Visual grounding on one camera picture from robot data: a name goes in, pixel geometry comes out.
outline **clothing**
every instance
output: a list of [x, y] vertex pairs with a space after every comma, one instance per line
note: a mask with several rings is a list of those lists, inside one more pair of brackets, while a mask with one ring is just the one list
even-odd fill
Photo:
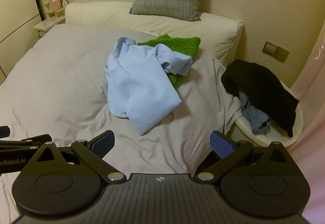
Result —
[[256, 108], [248, 96], [239, 88], [240, 109], [243, 116], [251, 125], [251, 131], [255, 135], [266, 134], [271, 131], [270, 117]]
[[[162, 35], [154, 40], [149, 40], [144, 43], [138, 43], [138, 45], [149, 45], [155, 47], [157, 44], [164, 44], [168, 46], [172, 51], [186, 54], [195, 58], [201, 39], [199, 37], [193, 38], [172, 38], [169, 35]], [[180, 74], [167, 74], [170, 82], [174, 88], [179, 88], [183, 81], [183, 76]]]
[[144, 134], [182, 102], [166, 73], [186, 75], [191, 64], [190, 56], [164, 44], [139, 46], [132, 39], [118, 39], [105, 66], [109, 110], [128, 117], [138, 134]]
[[269, 69], [235, 60], [227, 67], [221, 82], [227, 92], [236, 97], [239, 97], [240, 87], [256, 108], [274, 119], [289, 137], [293, 136], [298, 100], [285, 90]]

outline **light switch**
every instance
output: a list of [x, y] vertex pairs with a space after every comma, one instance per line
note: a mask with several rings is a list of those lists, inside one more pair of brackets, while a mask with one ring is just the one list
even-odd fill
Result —
[[262, 52], [272, 56], [281, 63], [284, 63], [289, 55], [289, 51], [268, 41], [265, 42]]
[[265, 54], [270, 54], [270, 55], [274, 55], [275, 50], [277, 49], [277, 47], [269, 42], [265, 42], [264, 48], [263, 48], [263, 52]]

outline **pink curtain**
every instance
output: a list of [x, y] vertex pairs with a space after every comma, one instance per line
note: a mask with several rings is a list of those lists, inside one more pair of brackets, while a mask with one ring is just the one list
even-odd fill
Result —
[[300, 100], [303, 132], [289, 153], [311, 189], [303, 216], [312, 224], [325, 224], [325, 22], [291, 90]]

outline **small container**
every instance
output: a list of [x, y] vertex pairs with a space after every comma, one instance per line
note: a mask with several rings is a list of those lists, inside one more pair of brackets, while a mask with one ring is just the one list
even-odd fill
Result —
[[53, 11], [53, 12], [56, 12], [56, 11], [62, 9], [61, 0], [56, 0], [56, 1], [50, 2], [50, 7], [51, 7], [51, 11]]

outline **black garment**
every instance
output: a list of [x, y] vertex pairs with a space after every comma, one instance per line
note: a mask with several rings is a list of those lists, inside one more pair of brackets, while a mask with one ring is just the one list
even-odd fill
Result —
[[239, 98], [238, 87], [252, 104], [269, 115], [289, 137], [296, 119], [298, 100], [282, 86], [266, 67], [243, 60], [235, 60], [223, 73], [221, 82], [228, 93]]

